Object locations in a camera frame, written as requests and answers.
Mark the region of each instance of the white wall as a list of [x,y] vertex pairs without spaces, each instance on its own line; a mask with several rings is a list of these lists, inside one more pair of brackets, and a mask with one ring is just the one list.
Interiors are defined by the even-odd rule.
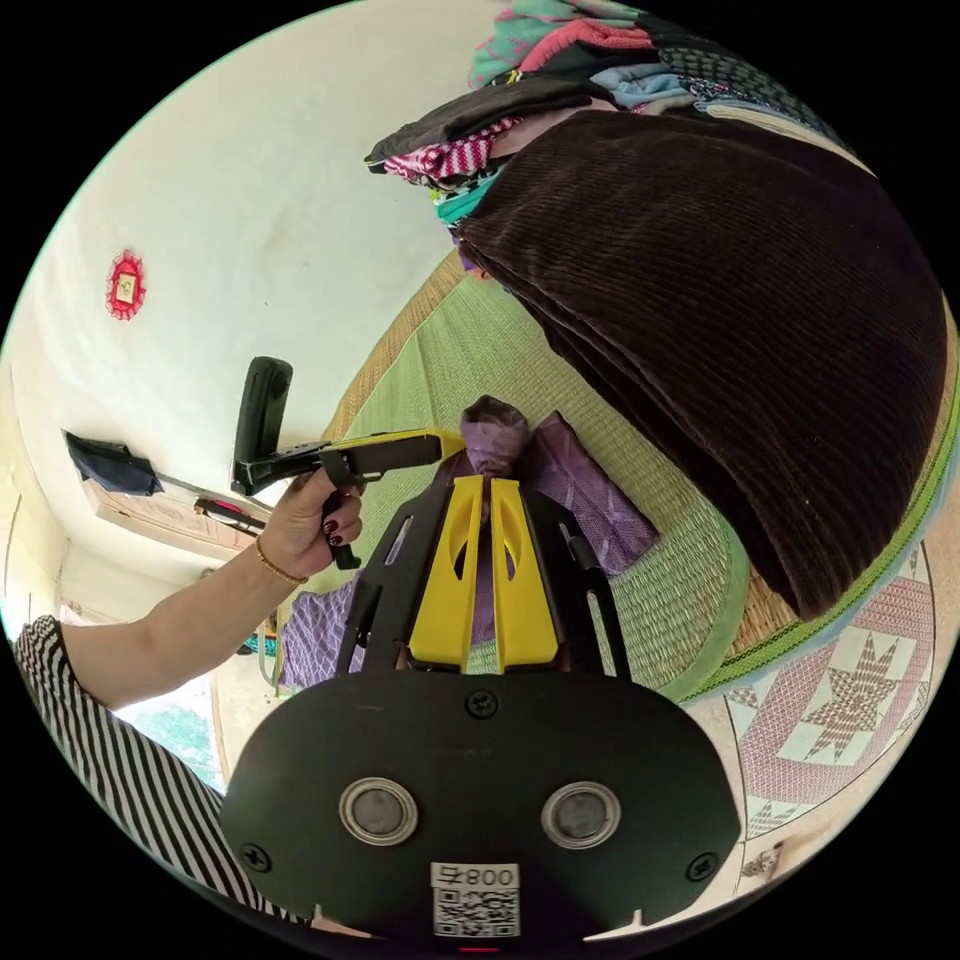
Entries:
[[[84,549],[187,582],[203,561],[98,521],[61,431],[126,443],[226,492],[250,359],[294,364],[285,440],[322,430],[377,339],[452,249],[425,190],[373,176],[383,136],[466,91],[495,0],[363,0],[237,51],[111,151],[41,251],[5,350],[30,462]],[[130,321],[113,258],[143,258]]]
[[180,585],[124,569],[71,544],[60,577],[64,603],[79,607],[90,619],[137,620]]
[[59,609],[67,537],[27,459],[12,399],[9,362],[0,357],[0,603],[8,635]]

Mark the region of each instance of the bed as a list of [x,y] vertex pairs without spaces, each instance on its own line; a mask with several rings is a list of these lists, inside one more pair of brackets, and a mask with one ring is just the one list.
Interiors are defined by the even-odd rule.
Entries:
[[[675,701],[728,693],[782,664],[835,643],[870,601],[898,589],[916,570],[922,538],[940,515],[956,471],[960,394],[957,339],[923,475],[897,536],[827,615],[801,622],[751,567],[729,525],[693,485],[567,364],[539,327],[498,284],[464,276],[447,257],[411,299],[357,372],[324,431],[359,437],[426,424],[456,429],[461,411],[483,393],[516,405],[537,423],[559,410],[588,452],[654,523],[660,541],[613,581],[633,679]],[[370,487],[356,544],[369,553],[406,499],[433,468],[394,472]],[[939,558],[927,557],[933,567]],[[325,593],[349,574],[330,569],[303,588]],[[281,610],[282,624],[291,604]],[[493,645],[473,649],[469,669],[493,669]]]

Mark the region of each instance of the striped sleeve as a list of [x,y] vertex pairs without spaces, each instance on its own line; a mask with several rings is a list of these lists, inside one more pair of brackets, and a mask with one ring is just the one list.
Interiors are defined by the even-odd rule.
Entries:
[[295,923],[250,883],[220,829],[222,797],[168,750],[86,693],[51,617],[24,628],[20,670],[74,772],[116,823],[175,871],[237,902]]

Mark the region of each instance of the green woven mat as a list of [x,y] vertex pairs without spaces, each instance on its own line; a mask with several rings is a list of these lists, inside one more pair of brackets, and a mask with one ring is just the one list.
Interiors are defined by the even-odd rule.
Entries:
[[[464,278],[404,345],[348,436],[423,426],[457,429],[483,394],[538,424],[559,410],[584,447],[660,531],[660,542],[613,582],[633,679],[680,700],[706,682],[733,641],[749,565],[739,540],[692,484],[547,346],[534,320],[497,284]],[[363,534],[368,556],[405,500],[435,467],[399,470],[371,484]],[[350,577],[335,568],[305,589]],[[474,647],[468,669],[494,670],[494,645]]]

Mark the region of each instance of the hand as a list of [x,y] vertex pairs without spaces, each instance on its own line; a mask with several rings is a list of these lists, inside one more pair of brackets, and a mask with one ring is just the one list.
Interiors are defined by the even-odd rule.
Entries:
[[330,544],[360,536],[360,491],[343,492],[343,504],[326,518],[323,505],[336,493],[325,470],[297,477],[260,534],[263,555],[291,577],[312,577],[333,563]]

